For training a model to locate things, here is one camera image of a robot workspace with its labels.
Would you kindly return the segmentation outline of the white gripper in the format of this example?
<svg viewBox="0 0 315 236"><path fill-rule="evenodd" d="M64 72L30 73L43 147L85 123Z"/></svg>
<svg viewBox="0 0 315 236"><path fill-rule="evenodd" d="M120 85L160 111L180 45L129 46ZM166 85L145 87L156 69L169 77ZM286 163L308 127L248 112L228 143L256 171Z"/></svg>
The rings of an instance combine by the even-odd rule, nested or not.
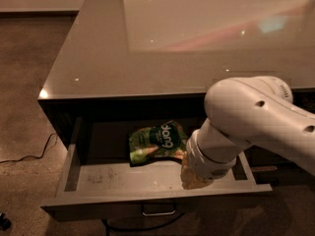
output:
<svg viewBox="0 0 315 236"><path fill-rule="evenodd" d="M218 131L193 132L181 162L180 179L185 190L207 187L224 177L236 163L236 146Z"/></svg>

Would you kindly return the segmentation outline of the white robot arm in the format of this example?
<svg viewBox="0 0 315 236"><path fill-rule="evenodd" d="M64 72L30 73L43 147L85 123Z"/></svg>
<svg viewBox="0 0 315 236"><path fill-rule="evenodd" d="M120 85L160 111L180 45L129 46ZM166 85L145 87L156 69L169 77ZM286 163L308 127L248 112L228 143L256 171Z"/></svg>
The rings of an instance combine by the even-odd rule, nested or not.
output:
<svg viewBox="0 0 315 236"><path fill-rule="evenodd" d="M270 76L229 78L205 95L207 118L186 144L184 189L224 177L253 146L274 152L315 175L315 116L292 104L286 82Z"/></svg>

